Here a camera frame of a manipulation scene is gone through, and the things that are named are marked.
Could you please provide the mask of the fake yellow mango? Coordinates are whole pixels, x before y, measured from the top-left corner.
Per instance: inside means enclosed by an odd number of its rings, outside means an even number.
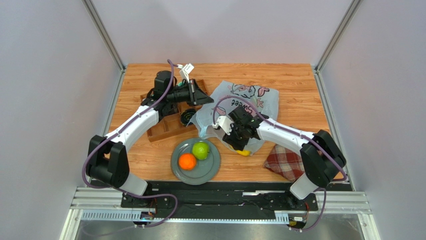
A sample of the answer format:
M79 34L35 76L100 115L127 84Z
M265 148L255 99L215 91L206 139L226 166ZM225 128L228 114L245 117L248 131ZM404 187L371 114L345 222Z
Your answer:
M249 150L235 150L235 152L244 157L248 157L251 155L251 152Z

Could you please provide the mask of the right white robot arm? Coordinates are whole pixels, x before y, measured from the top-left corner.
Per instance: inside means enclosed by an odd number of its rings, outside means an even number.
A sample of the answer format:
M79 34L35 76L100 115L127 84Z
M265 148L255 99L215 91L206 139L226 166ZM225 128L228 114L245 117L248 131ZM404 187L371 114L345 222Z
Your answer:
M242 106L214 119L212 127L224 131L222 140L235 151L244 150L250 139L257 139L275 143L300 156L304 173L289 189L299 200L319 188L326 188L338 173L345 173L346 158L325 130L298 130L256 110L250 113Z

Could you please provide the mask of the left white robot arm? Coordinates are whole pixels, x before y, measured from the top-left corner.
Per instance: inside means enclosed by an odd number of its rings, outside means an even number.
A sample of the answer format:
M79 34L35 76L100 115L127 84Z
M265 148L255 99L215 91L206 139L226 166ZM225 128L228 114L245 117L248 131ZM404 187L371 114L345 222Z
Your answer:
M156 74L154 87L137 111L119 128L106 136L95 135L89 142L88 156L82 167L82 179L98 180L132 197L142 197L148 183L130 172L128 150L151 127L167 116L177 103L189 106L213 103L196 80L177 85L173 70Z

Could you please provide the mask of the fake green apple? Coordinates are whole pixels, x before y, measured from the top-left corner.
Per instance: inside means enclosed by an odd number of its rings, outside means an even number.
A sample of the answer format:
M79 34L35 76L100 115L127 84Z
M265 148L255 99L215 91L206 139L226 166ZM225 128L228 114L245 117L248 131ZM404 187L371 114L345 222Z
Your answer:
M207 159L209 153L210 153L210 146L204 141L196 142L192 146L192 154L198 160Z

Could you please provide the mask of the fake orange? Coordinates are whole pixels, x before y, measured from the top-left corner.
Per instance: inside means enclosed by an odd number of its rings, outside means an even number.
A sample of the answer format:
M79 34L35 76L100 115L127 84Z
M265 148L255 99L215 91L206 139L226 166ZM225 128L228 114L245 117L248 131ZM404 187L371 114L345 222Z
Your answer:
M193 170L197 165L197 159L192 153L184 153L178 158L178 166L185 171Z

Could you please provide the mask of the light blue plastic bag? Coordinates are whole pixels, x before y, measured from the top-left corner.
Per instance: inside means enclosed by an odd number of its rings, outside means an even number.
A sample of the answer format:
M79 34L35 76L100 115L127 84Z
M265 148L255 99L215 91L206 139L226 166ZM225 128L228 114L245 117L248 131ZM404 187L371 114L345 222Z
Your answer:
M279 91L260 85L222 81L212 92L213 103L202 106L190 123L202 139L218 138L230 150L257 152L265 143L255 133L255 126L266 119L276 120L279 113Z

